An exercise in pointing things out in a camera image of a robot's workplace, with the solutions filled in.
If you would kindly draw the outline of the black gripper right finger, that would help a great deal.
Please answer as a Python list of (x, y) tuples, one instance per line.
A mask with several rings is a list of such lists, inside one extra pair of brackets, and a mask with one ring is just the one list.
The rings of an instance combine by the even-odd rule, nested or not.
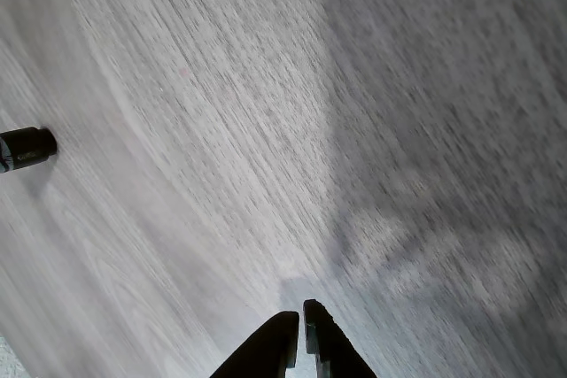
[(345, 333), (319, 301), (303, 304), (307, 353), (315, 356), (318, 377), (374, 377)]

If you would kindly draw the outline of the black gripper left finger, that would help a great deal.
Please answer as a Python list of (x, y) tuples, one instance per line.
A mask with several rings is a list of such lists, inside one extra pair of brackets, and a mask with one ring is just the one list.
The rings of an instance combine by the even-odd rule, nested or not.
[(299, 314), (282, 311), (254, 331), (211, 378), (285, 377), (296, 366)]

